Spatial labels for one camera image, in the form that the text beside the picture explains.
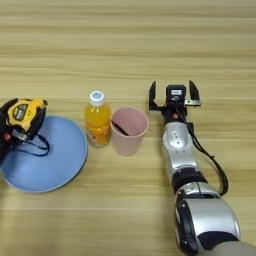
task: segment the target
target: orange juice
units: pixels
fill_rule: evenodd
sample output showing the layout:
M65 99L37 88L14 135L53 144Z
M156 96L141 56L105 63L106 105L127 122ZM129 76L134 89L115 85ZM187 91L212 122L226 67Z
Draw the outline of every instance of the orange juice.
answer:
M94 91L90 94L90 104L85 107L84 114L90 144L98 148L106 146L111 135L111 109L105 102L103 92Z

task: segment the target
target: bottle cap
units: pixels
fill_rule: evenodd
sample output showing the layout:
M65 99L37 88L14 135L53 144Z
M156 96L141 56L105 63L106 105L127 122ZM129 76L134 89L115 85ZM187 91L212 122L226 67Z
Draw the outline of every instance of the bottle cap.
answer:
M102 106L105 102L105 95L101 91L94 91L90 94L90 103L95 107Z

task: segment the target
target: black cable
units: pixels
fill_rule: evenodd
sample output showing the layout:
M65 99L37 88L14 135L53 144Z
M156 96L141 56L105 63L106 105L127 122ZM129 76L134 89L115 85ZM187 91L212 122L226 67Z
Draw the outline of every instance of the black cable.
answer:
M223 168L220 166L220 164L215 160L214 156L210 155L205 149L204 147L200 144L200 142L198 141L194 131L191 129L191 127L188 125L187 121L183 118L183 116L181 115L181 113L179 112L178 108L175 107L175 110L176 112L178 113L180 119L186 124L187 128L188 128L188 131L189 131L189 134L190 136L192 137L192 141L193 141L193 144L195 146L195 148L201 152L202 154L208 156L211 161L214 163L214 165L216 166L217 168L217 171L219 173L219 177L220 177L220 180L221 180L221 183L222 183L222 189L220 191L220 195L223 196L225 195L227 192L228 192L228 188L229 188L229 184L228 184L228 178L227 178L227 175L225 173L225 171L223 170Z
M22 152L22 153L26 153L26 154L32 155L32 156L40 156L40 157L42 157L42 156L48 155L48 153L50 152L50 148L51 148L49 142L47 141L47 139L44 136L42 136L40 134L37 134L36 136L38 137L39 140L41 140L45 144L44 147L38 146L35 143L30 142L30 141L24 141L23 143L27 143L27 144L32 145L34 147L37 147L37 148L39 148L41 150L45 150L45 153L43 153L43 154L36 154L36 153L32 153L32 152L29 152L29 151L24 150L24 149L15 149L15 150L18 151L18 152Z

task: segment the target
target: plastic cup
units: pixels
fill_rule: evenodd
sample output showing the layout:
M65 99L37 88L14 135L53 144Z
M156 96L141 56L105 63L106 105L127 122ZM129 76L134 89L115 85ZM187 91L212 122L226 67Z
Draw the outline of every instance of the plastic cup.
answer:
M122 156L135 154L148 130L146 114L137 108L120 108L112 115L112 121L128 134L124 135L111 122L113 144L117 153Z

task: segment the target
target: silver robot arm segment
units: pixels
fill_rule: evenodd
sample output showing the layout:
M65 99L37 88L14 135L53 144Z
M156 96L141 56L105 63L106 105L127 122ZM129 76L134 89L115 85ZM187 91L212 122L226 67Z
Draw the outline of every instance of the silver robot arm segment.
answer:
M176 196L175 233L179 248L187 255L195 255L223 242L239 241L237 219L201 173L187 126L179 122L166 124L163 145Z

